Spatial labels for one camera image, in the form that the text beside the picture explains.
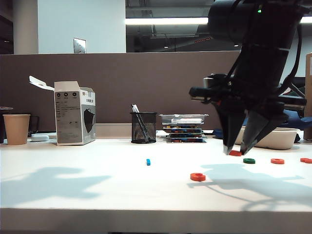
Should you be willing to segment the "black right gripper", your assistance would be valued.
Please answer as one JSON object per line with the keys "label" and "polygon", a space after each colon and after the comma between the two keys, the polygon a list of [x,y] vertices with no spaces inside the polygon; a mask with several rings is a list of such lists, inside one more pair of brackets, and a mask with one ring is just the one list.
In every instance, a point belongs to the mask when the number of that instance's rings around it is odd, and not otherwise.
{"label": "black right gripper", "polygon": [[243,155],[288,119],[284,108],[305,107],[305,96],[293,82],[300,55],[295,56],[290,73],[281,82],[286,58],[285,52],[268,56],[241,53],[227,74],[211,74],[205,77],[203,87],[190,89],[191,98],[216,108],[226,155],[232,150],[246,115],[240,147]]}

